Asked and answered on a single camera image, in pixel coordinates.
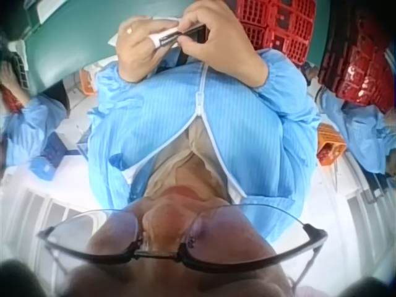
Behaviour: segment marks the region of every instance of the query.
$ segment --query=white zipper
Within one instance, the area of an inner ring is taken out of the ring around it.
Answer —
[[[199,91],[196,93],[196,115],[202,116],[204,113],[204,90],[205,90],[205,81],[206,81],[206,74],[208,73],[209,66],[204,64],[204,68],[202,70],[202,74],[200,76],[200,83],[199,83]]]
[[[171,137],[168,141],[166,141],[163,145],[161,145],[159,148],[157,148],[155,151],[153,151],[150,155],[145,157],[143,160],[135,164],[134,166],[126,169],[123,171],[123,175],[125,179],[127,180],[127,183],[130,184],[133,179],[135,178],[136,173],[139,172],[139,170],[158,152],[160,152],[163,148],[165,148],[168,144],[170,144],[172,141],[174,141],[181,133],[183,133],[193,122],[193,120],[197,117],[200,116],[202,117],[202,121],[204,122],[205,128],[208,132],[208,136],[210,139],[210,142],[213,145],[213,149],[216,153],[217,160],[220,163],[220,166],[223,168],[228,180],[234,185],[237,191],[243,196],[247,197],[246,193],[242,190],[241,186],[236,182],[234,177],[231,175],[231,173],[227,170],[227,167],[224,164],[224,161],[220,155],[220,152],[218,150],[218,147],[215,142],[215,138],[213,136],[212,130],[210,130],[209,123],[207,121],[207,117],[205,114],[205,109],[204,109],[204,100],[205,100],[205,81],[206,81],[206,75],[208,72],[208,65],[204,64],[204,68],[202,70],[201,78],[200,78],[200,84],[199,84],[199,91],[196,93],[196,112],[195,114],[191,117],[191,119],[184,125],[184,127],[176,133],[173,137]]]
[[[243,197],[247,197],[246,193],[242,190],[241,186],[236,182],[234,177],[231,175],[231,173],[227,170],[227,167],[224,164],[224,161],[222,159],[222,156],[220,155],[220,152],[217,148],[215,138],[213,136],[212,130],[210,130],[209,122],[207,120],[206,114],[205,114],[205,109],[204,109],[204,101],[205,101],[205,81],[206,81],[206,75],[208,72],[208,65],[204,65],[204,69],[202,71],[202,75],[200,78],[200,84],[199,84],[199,91],[196,93],[196,115],[202,117],[202,120],[204,122],[205,128],[208,132],[210,142],[213,145],[213,149],[215,150],[217,160],[220,163],[220,166],[223,168],[228,180],[233,183],[235,186],[236,190],[239,191],[239,193]]]
[[[126,182],[128,184],[131,184],[136,176],[136,174],[139,172],[140,169],[143,168],[143,166],[153,157],[155,156],[158,152],[160,152],[163,148],[167,147],[170,143],[172,143],[172,141],[174,141],[176,138],[178,138],[180,136],[180,134],[182,134],[193,122],[193,120],[196,118],[196,114],[193,114],[191,119],[187,122],[187,124],[185,124],[183,126],[183,128],[181,128],[179,130],[179,132],[177,132],[173,137],[171,137],[170,139],[168,139],[168,141],[166,141],[163,145],[161,145],[159,148],[157,148],[156,150],[154,150],[150,155],[148,155],[147,157],[145,157],[143,160],[141,160],[140,162],[136,163],[135,165],[132,165],[131,167],[129,167],[128,169],[125,169],[124,171],[122,171],[122,174],[126,180]]]

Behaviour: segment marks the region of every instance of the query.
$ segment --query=glasses frame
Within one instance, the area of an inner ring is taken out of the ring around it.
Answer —
[[[249,272],[257,269],[263,269],[266,267],[270,267],[273,265],[277,265],[285,260],[294,258],[306,251],[313,250],[313,256],[311,259],[308,261],[307,265],[305,266],[303,272],[297,279],[297,281],[294,282],[292,289],[295,290],[296,286],[298,283],[303,279],[303,277],[307,274],[308,270],[311,268],[313,265],[316,257],[318,256],[319,252],[321,251],[324,243],[327,240],[328,234],[325,230],[322,229],[317,229],[313,227],[311,224],[304,224],[300,220],[298,220],[296,217],[292,216],[290,213],[278,209],[277,207],[271,206],[271,205],[266,205],[266,204],[243,204],[245,205],[254,205],[254,206],[266,206],[270,207],[273,209],[277,209],[291,218],[294,218],[296,221],[300,222],[303,226],[303,230],[306,232],[306,234],[309,237],[309,240],[301,244],[300,246],[297,246],[293,249],[290,249],[289,251],[283,252],[281,254],[277,254],[273,257],[269,257],[266,259],[262,260],[256,260],[256,261],[250,261],[250,262],[245,262],[245,263],[237,263],[237,264],[214,264],[210,262],[205,262],[202,260],[198,260],[194,258],[188,251],[187,248],[187,243],[182,242],[179,245],[178,251],[176,253],[157,253],[157,252],[142,252],[139,250],[140,245],[142,243],[141,238],[137,238],[137,240],[133,241],[129,247],[127,247],[124,252],[117,254],[117,255],[92,255],[92,254],[86,254],[84,252],[77,252],[72,249],[68,249],[64,246],[60,246],[56,243],[53,243],[48,240],[48,237],[50,234],[55,230],[55,226],[51,226],[37,234],[37,236],[42,239],[45,242],[45,246],[50,249],[55,249],[58,250],[59,252],[63,252],[67,254],[68,256],[78,258],[80,260],[84,260],[86,262],[89,262],[91,264],[97,264],[97,265],[118,265],[118,264],[126,264],[130,262],[132,259],[140,259],[140,258],[151,258],[151,259],[168,259],[168,260],[173,260],[177,263],[183,263],[183,265],[189,269],[192,270],[197,270],[200,272],[205,272],[205,273],[243,273],[243,272]],[[221,207],[232,207],[235,205],[225,205],[225,206],[220,206],[216,207],[221,208]]]

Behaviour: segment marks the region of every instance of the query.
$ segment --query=workbench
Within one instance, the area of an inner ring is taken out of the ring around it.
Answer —
[[[194,0],[69,0],[25,39],[32,95],[95,61],[115,55],[107,44],[119,24],[133,15],[181,17]],[[317,0],[308,61],[322,61],[330,0]]]

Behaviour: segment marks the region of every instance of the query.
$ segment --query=orange crate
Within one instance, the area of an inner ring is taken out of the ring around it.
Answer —
[[[316,157],[322,166],[329,166],[347,149],[347,144],[331,125],[320,124],[317,130]]]
[[[87,96],[96,94],[91,86],[91,76],[88,71],[85,71],[84,69],[80,70],[80,82],[81,89],[84,94],[86,94]]]

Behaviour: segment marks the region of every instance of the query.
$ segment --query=pen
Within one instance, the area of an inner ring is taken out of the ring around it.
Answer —
[[[191,27],[189,30],[184,33],[180,32],[177,27],[165,30],[161,33],[151,34],[148,37],[154,42],[155,48],[159,48],[161,46],[169,45],[174,42],[180,35],[189,35],[200,29],[202,29],[204,24],[197,24]]]

